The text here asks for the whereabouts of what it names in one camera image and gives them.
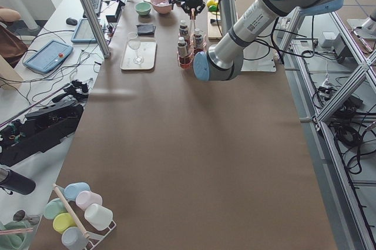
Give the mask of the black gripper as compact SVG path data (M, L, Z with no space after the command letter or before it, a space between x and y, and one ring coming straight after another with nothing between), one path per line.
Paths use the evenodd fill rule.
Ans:
M198 15L206 7L206 3L203 0L171 0L171 5L180 5L184 13L188 15Z

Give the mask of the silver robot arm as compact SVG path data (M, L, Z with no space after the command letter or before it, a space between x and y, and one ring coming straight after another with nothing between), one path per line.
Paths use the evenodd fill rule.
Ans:
M219 0L222 39L204 52L195 55L193 70L202 81L228 81L235 78L243 66L243 51L273 21L287 16L299 7L305 15L336 11L344 0L255 0L238 18L236 0ZM183 0L186 13L204 7L202 0Z

